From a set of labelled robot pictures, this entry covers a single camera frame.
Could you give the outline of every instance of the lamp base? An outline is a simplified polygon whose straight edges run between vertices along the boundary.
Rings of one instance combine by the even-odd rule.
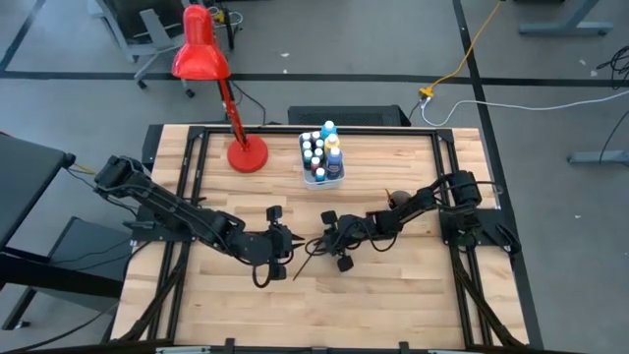
[[[248,148],[234,141],[227,148],[227,161],[238,172],[252,173],[261,169],[268,159],[266,143],[259,137],[247,135]]]

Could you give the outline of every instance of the lamp shade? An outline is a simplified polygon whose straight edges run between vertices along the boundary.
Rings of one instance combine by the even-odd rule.
[[[214,81],[230,75],[227,59],[214,40],[212,17],[201,5],[184,12],[184,46],[173,62],[172,74],[185,80]]]

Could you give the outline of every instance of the white cable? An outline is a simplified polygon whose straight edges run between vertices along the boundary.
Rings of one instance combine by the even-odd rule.
[[[424,111],[426,110],[426,107],[428,106],[428,102],[426,102],[425,104],[422,104],[421,108],[422,108],[422,118],[424,119],[424,121],[426,123],[428,123],[429,125],[432,125],[433,127],[443,127],[444,125],[446,125],[448,123],[448,121],[452,117],[452,114],[457,109],[457,107],[460,104],[463,104],[463,103],[476,103],[476,104],[484,104],[484,105],[488,105],[488,106],[492,106],[492,107],[516,108],[516,109],[524,109],[524,110],[530,110],[530,111],[548,111],[548,110],[554,110],[554,109],[562,109],[562,108],[574,107],[574,106],[578,106],[578,105],[582,105],[582,104],[606,102],[606,101],[615,99],[617,97],[620,97],[620,96],[628,94],[628,93],[629,93],[629,90],[626,90],[624,92],[617,93],[615,95],[612,95],[612,96],[609,96],[609,97],[605,97],[605,98],[590,99],[590,100],[585,100],[585,101],[579,101],[579,102],[573,102],[573,103],[568,103],[568,104],[562,104],[562,105],[553,106],[553,107],[525,107],[525,106],[519,106],[519,105],[514,105],[514,104],[491,103],[491,102],[483,102],[483,101],[477,101],[477,100],[472,100],[472,99],[466,99],[466,100],[462,100],[462,101],[457,102],[454,105],[454,107],[452,107],[452,110],[450,111],[450,114],[448,114],[448,117],[445,118],[445,120],[443,122],[441,122],[441,123],[432,123],[430,120],[428,120],[428,118],[426,118],[426,115],[425,115]]]

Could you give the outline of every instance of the yellow cable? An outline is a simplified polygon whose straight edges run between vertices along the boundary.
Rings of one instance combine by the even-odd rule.
[[[420,93],[421,94],[424,94],[424,95],[426,95],[428,97],[433,97],[434,93],[432,92],[432,89],[434,89],[435,86],[437,86],[440,83],[442,83],[443,81],[448,80],[448,79],[454,77],[455,75],[459,74],[461,69],[463,69],[463,65],[465,64],[465,62],[468,60],[468,57],[472,53],[472,49],[474,49],[474,45],[476,44],[476,41],[481,36],[481,33],[483,33],[483,31],[485,30],[485,27],[489,24],[489,22],[491,22],[491,19],[493,18],[493,15],[495,15],[495,13],[498,11],[498,8],[500,7],[500,5],[502,5],[502,1],[498,1],[498,3],[495,4],[495,7],[493,8],[493,11],[491,11],[491,14],[485,20],[485,23],[481,26],[481,29],[479,29],[479,31],[474,36],[474,40],[472,40],[472,44],[470,44],[470,49],[468,49],[468,52],[463,57],[463,60],[461,60],[461,64],[459,64],[459,67],[456,69],[456,71],[454,71],[452,74],[446,75],[443,78],[435,81],[434,83],[432,83],[427,88],[420,88]]]
[[[94,172],[94,170],[92,170],[91,168],[79,165],[78,163],[75,162],[75,166],[79,167],[79,169],[81,169],[83,172],[87,173],[87,174],[93,174],[95,175],[96,172]]]

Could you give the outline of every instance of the desk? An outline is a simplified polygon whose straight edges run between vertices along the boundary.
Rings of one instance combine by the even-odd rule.
[[[440,146],[444,169],[450,169],[446,141],[451,139],[459,168],[473,171],[479,181],[489,180],[477,129],[340,128],[346,180],[340,189],[310,192],[303,185],[297,137],[298,131],[313,127],[257,129],[277,134],[260,134],[268,144],[269,160],[253,174],[231,169],[226,151],[233,138],[217,133],[228,132],[226,127],[216,127],[209,135],[200,183],[200,196],[206,200],[200,204],[236,214],[247,222],[248,230],[266,229],[265,209],[273,205],[284,208],[283,222],[306,239],[322,234],[322,211],[360,215],[383,209],[384,188],[414,193],[437,178],[434,145]],[[162,131],[152,179],[173,193],[189,129],[171,125]],[[441,132],[444,141],[407,135],[421,131]],[[193,189],[199,146],[193,148],[185,197]],[[491,186],[480,189],[481,207],[494,207]],[[175,342],[220,346],[234,337],[238,346],[396,348],[398,342],[408,341],[411,348],[463,348],[449,251],[439,236],[438,215],[429,212],[408,223],[389,252],[363,245],[351,252],[355,267],[346,273],[339,273],[331,257],[313,258],[292,281],[306,258],[299,250],[288,266],[289,279],[264,289],[254,287],[249,267],[195,243]],[[129,330],[153,297],[163,248],[149,245],[132,260],[112,338]],[[477,247],[477,256],[487,301],[513,335],[528,342],[508,256],[497,247]],[[480,343],[480,324],[469,298],[468,306]],[[164,308],[158,337],[166,332],[170,305]]]

